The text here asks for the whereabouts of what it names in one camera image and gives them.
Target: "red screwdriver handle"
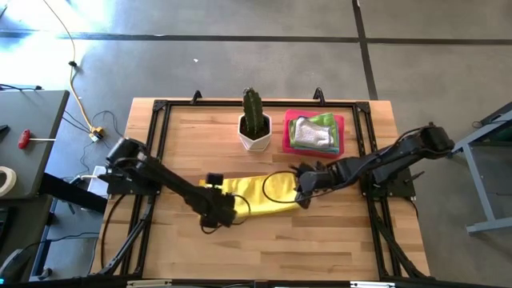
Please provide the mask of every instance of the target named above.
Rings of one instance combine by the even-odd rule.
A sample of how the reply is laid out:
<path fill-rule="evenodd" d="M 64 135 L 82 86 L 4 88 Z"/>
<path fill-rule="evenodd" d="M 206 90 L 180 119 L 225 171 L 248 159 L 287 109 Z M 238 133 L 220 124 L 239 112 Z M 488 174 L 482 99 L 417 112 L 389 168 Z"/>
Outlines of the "red screwdriver handle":
<path fill-rule="evenodd" d="M 25 149 L 30 142 L 30 130 L 24 130 L 18 140 L 18 148 Z"/>

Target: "red tray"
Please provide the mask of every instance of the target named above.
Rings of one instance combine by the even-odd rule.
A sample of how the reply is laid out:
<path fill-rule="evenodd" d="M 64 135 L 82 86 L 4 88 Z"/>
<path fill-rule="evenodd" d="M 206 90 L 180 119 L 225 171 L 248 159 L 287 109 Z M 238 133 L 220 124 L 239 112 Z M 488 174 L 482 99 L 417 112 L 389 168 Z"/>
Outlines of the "red tray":
<path fill-rule="evenodd" d="M 338 135 L 339 135 L 339 153 L 338 154 L 331 154 L 331 153 L 324 153 L 316 150 L 300 150 L 300 149 L 294 149 L 290 146 L 290 130 L 288 129 L 288 124 L 290 123 L 290 120 L 294 120 L 299 118 L 300 116 L 303 117 L 313 117 L 319 114 L 324 114 L 325 112 L 314 112 L 314 111 L 303 111 L 303 110 L 293 110 L 289 109 L 285 112 L 285 127 L 284 132 L 282 136 L 282 151 L 285 153 L 291 153 L 291 154 L 299 154 L 299 155 L 307 155 L 307 156 L 318 156 L 318 157 L 324 157 L 324 158 L 339 158 L 343 152 L 345 152 L 345 145 L 343 143 L 343 131 L 345 130 L 345 119 L 341 115 L 335 115 L 334 120 L 338 124 Z"/>

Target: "black cable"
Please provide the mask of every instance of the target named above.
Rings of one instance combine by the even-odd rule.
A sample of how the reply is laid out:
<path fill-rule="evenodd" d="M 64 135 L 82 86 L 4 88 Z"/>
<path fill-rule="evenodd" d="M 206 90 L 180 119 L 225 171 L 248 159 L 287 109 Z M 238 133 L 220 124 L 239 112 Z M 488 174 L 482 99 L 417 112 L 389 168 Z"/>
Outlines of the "black cable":
<path fill-rule="evenodd" d="M 81 173 L 83 173 L 83 172 L 87 172 L 88 174 L 90 174 L 90 168 L 89 168 L 89 167 L 88 167 L 88 165 L 86 164 L 85 157 L 86 157 L 86 148 L 87 148 L 87 147 L 89 147 L 89 146 L 91 146 L 91 145 L 93 145 L 93 144 L 94 144 L 94 142 L 91 142 L 91 143 L 89 143 L 89 144 L 87 144 L 87 145 L 85 145 L 85 146 L 83 147 L 83 153 L 82 153 L 82 156 L 80 157 L 80 164 L 82 164 L 85 168 L 87 168 L 87 170 L 84 170 L 84 171 L 82 171 L 82 172 L 80 172 L 80 173 L 78 173 L 78 174 L 81 174 Z"/>
<path fill-rule="evenodd" d="M 75 125 L 75 124 L 73 124 L 70 120 L 68 120 L 68 119 L 64 118 L 64 116 L 62 116 L 62 120 L 64 120 L 64 121 L 68 122 L 70 125 L 74 126 L 74 128 L 76 128 L 76 129 L 78 129 L 78 130 L 80 130 L 80 131 L 84 131 L 84 132 L 86 132 L 87 134 L 89 134 L 89 131 L 87 131 L 87 130 L 85 130 L 85 129 L 83 129 L 83 128 L 79 127 L 79 126 L 76 126 L 76 125 Z"/>
<path fill-rule="evenodd" d="M 105 145 L 107 149 L 110 149 L 110 146 L 107 144 L 105 139 L 102 139 L 101 142 L 103 142 L 103 145 Z"/>
<path fill-rule="evenodd" d="M 70 113 L 70 112 L 68 112 L 68 111 L 64 110 L 64 113 L 68 114 L 68 115 L 71 117 L 71 119 L 73 119 L 77 124 L 79 124 L 80 126 L 82 126 L 82 127 L 83 127 L 83 129 L 85 129 L 85 130 L 87 131 L 87 133 L 89 133 L 89 132 L 90 132 L 89 127 L 87 127 L 87 126 L 83 125 L 83 123 L 81 123 L 79 120 L 77 120 L 75 117 L 73 117 L 73 115 L 71 115 L 71 113 Z"/>
<path fill-rule="evenodd" d="M 114 124 L 114 131 L 115 133 L 117 133 L 119 135 L 119 137 L 123 137 L 123 135 L 121 134 L 121 132 L 119 132 L 119 129 L 118 129 L 118 119 L 115 117 L 115 114 L 110 111 L 110 110 L 103 110 L 101 112 L 97 112 L 92 120 L 91 120 L 91 123 L 94 125 L 94 119 L 99 116 L 100 114 L 103 114 L 103 120 L 105 120 L 105 114 L 110 114 L 112 115 L 112 123 Z"/>
<path fill-rule="evenodd" d="M 208 235 L 210 235 L 210 234 L 213 234 L 215 231 L 217 231 L 217 230 L 218 230 L 218 228 L 220 228 L 220 227 L 221 227 L 221 226 L 219 225 L 219 226 L 217 226 L 217 228 L 214 228 L 213 230 L 206 231 L 206 230 L 205 230 L 205 227 L 204 227 L 204 226 L 201 226 L 201 231 L 202 231 L 204 234 L 208 234 Z"/>
<path fill-rule="evenodd" d="M 105 260 L 103 260 L 103 255 L 105 254 L 105 235 L 106 235 L 106 228 L 109 226 L 110 218 L 112 218 L 112 213 L 114 212 L 115 208 L 119 205 L 121 200 L 126 196 L 126 194 L 123 194 L 119 196 L 118 200 L 114 202 L 112 205 L 112 209 L 110 209 L 108 216 L 106 216 L 105 225 L 103 226 L 103 233 L 102 233 L 102 240 L 100 243 L 100 263 L 102 265 L 102 269 L 105 268 Z"/>
<path fill-rule="evenodd" d="M 23 90 L 33 90 L 33 91 L 36 91 L 35 88 L 19 88 L 19 87 L 7 85 L 7 84 L 0 84 L 0 86 L 11 88 L 11 89 L 15 89 L 15 90 L 18 90 L 18 91 L 23 91 Z"/>
<path fill-rule="evenodd" d="M 416 218 L 418 218 L 418 219 L 419 219 L 419 213 L 418 213 L 418 208 L 416 207 L 416 203 L 414 203 L 414 201 L 412 201 L 410 198 L 407 198 L 407 197 L 406 197 L 406 200 L 407 200 L 408 202 L 410 202 L 410 204 L 412 204 L 412 205 L 413 205 L 414 210 L 416 211 Z"/>
<path fill-rule="evenodd" d="M 27 250 L 29 248 L 31 248 L 32 246 L 35 246 L 35 245 L 40 245 L 40 244 L 43 244 L 43 243 L 46 243 L 46 242 L 57 242 L 57 241 L 61 241 L 61 240 L 65 240 L 65 239 L 93 239 L 93 237 L 82 237 L 80 238 L 80 236 L 84 235 L 84 234 L 99 234 L 98 232 L 82 232 L 78 235 L 67 235 L 67 236 L 64 236 L 64 237 L 61 237 L 61 238 L 56 238 L 56 239 L 47 239 L 47 240 L 44 240 L 44 241 L 40 241 L 40 242 L 34 242 L 34 243 L 31 243 L 27 246 L 25 246 L 25 248 L 22 249 L 22 251 L 24 250 Z"/>
<path fill-rule="evenodd" d="M 235 197 L 238 197 L 240 198 L 241 200 L 243 200 L 246 204 L 247 204 L 247 209 L 249 211 L 247 217 L 245 217 L 241 222 L 238 222 L 238 223 L 233 223 L 233 225 L 241 225 L 243 223 L 245 223 L 247 221 L 247 219 L 250 217 L 250 214 L 251 214 L 251 209 L 250 209 L 250 204 L 249 204 L 249 201 L 247 201 L 247 199 L 241 195 L 238 195 L 238 194 L 233 194 L 233 196 Z"/>
<path fill-rule="evenodd" d="M 262 192 L 263 192 L 263 195 L 271 200 L 272 202 L 276 202 L 276 203 L 280 203 L 280 204 L 292 204 L 292 203 L 297 203 L 297 201 L 280 201 L 280 200 L 275 200 L 273 198 L 271 198 L 265 191 L 265 184 L 266 184 L 266 180 L 268 180 L 271 176 L 274 176 L 276 174 L 293 174 L 295 176 L 295 172 L 293 171 L 288 171 L 288 170 L 280 170 L 280 171 L 275 171 L 271 174 L 269 174 L 268 176 L 266 176 L 265 180 L 263 180 L 263 184 L 262 184 Z"/>

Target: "wooden tabletop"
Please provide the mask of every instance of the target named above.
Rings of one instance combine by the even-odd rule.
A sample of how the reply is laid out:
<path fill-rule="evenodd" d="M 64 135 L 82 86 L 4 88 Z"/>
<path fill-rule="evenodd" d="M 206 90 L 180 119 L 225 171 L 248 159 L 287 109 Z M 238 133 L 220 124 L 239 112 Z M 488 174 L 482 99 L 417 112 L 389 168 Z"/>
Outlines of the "wooden tabletop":
<path fill-rule="evenodd" d="M 127 137 L 146 141 L 153 102 L 154 98 L 134 99 L 126 126 Z M 370 101 L 370 107 L 378 147 L 387 146 L 398 136 L 391 104 L 388 101 Z M 282 152 L 285 110 L 264 107 L 264 111 L 272 117 L 272 139 L 263 153 L 254 153 L 246 151 L 237 136 L 241 107 L 174 107 L 170 114 L 162 162 L 192 183 L 198 183 L 208 172 L 224 173 L 225 178 L 238 178 L 269 174 L 300 161 L 316 162 L 319 158 Z M 345 153 L 342 157 L 358 156 L 350 110 L 301 110 L 342 115 L 346 122 Z M 161 123 L 162 117 L 155 135 L 154 150 Z M 363 131 L 367 151 L 370 151 L 366 128 L 363 127 Z M 126 238 L 133 202 L 134 197 L 125 197 L 113 213 L 106 232 L 105 263 L 114 256 Z M 113 203 L 114 200 L 109 201 L 105 218 Z M 390 210 L 398 243 L 416 267 L 428 274 L 414 208 L 404 199 L 391 198 Z M 98 244 L 92 272 L 100 267 L 99 249 Z M 383 250 L 387 269 L 391 271 L 389 251 L 385 245 Z M 137 254 L 134 253 L 132 266 Z M 221 228 L 206 235 L 199 228 L 198 216 L 182 198 L 164 189 L 154 211 L 143 277 L 377 279 L 366 201 L 356 184 L 315 198 L 308 210 L 257 216 L 241 226 Z"/>

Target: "aluminum frame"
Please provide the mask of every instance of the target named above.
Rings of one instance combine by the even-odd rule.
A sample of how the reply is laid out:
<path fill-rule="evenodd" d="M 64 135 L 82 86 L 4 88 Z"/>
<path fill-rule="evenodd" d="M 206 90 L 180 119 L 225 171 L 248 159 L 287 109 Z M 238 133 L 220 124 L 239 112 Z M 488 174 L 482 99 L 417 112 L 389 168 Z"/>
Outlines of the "aluminum frame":
<path fill-rule="evenodd" d="M 194 96 L 191 100 L 155 100 L 153 105 L 153 112 L 151 115 L 151 121 L 150 121 L 150 129 L 148 131 L 147 141 L 146 144 L 148 146 L 148 149 L 150 150 L 152 147 L 152 143 L 154 141 L 154 133 L 156 130 L 156 123 L 158 120 L 158 114 L 161 110 L 164 112 L 164 119 L 162 123 L 162 130 L 160 132 L 160 138 L 158 140 L 158 151 L 157 151 L 157 158 L 162 160 L 163 156 L 163 147 L 165 146 L 166 142 L 166 133 L 167 128 L 169 126 L 170 122 L 170 113 L 172 111 L 172 108 L 175 106 L 199 106 L 199 107 L 208 107 L 208 106 L 236 106 L 236 107 L 242 107 L 242 100 L 209 100 L 209 101 L 200 101 L 199 99 L 202 98 L 201 92 L 196 91 Z M 339 109 L 339 108 L 347 108 L 350 109 L 352 112 L 352 116 L 354 118 L 354 126 L 356 131 L 356 140 L 358 143 L 358 152 L 360 156 L 363 156 L 366 154 L 366 148 L 365 148 L 365 141 L 363 137 L 362 132 L 362 120 L 361 120 L 361 114 L 365 119 L 366 122 L 366 128 L 369 135 L 369 142 L 370 142 L 370 149 L 372 152 L 376 151 L 377 148 L 377 141 L 375 137 L 374 132 L 374 126 L 371 119 L 371 109 L 370 109 L 370 103 L 369 102 L 326 102 L 325 97 L 323 95 L 323 92 L 320 88 L 317 88 L 314 92 L 313 99 L 318 100 L 317 102 L 300 102 L 300 101 L 262 101 L 263 106 L 265 107 L 321 107 L 321 108 L 333 108 L 333 109 Z M 361 191 L 363 196 L 367 196 L 371 194 L 371 191 L 369 189 L 368 179 L 364 178 L 360 181 L 361 185 Z M 130 220 L 130 228 L 128 231 L 128 234 L 132 231 L 135 224 L 137 223 L 138 216 L 140 214 L 140 209 L 142 206 L 142 196 L 138 195 L 135 196 L 135 202 L 134 202 L 134 208 L 132 210 L 131 220 Z M 378 198 L 378 202 L 381 203 L 382 206 L 382 218 L 384 220 L 385 226 L 388 230 L 390 230 L 391 235 L 394 237 L 393 234 L 393 227 L 391 225 L 391 216 L 390 216 L 390 209 L 387 202 L 386 197 Z M 375 205 L 375 199 L 373 197 L 366 197 L 366 203 L 369 207 Z M 372 219 L 370 220 L 371 223 L 371 230 L 372 230 L 372 239 L 374 242 L 374 251 L 375 251 L 375 260 L 377 263 L 378 268 L 378 277 L 382 278 L 385 276 L 389 276 L 390 274 L 386 270 L 386 265 L 384 263 L 384 256 L 382 251 L 382 243 L 380 239 L 380 232 L 378 231 L 374 221 Z M 141 245 L 140 250 L 138 252 L 138 260 L 137 265 L 134 269 L 134 274 L 142 276 L 142 272 L 144 269 L 144 263 L 146 258 L 146 251 L 147 251 L 147 245 L 149 241 L 149 231 L 150 231 L 150 224 L 144 229 L 142 232 L 142 239 L 141 239 Z M 390 250 L 391 253 L 391 263 L 393 268 L 393 274 L 394 276 L 401 276 L 401 269 L 400 264 L 398 263 L 397 256 L 394 254 L 392 250 Z M 126 275 L 128 273 L 128 267 L 130 266 L 130 258 L 131 258 L 131 251 L 129 251 L 124 259 L 122 260 L 122 266 L 121 266 L 121 274 Z"/>

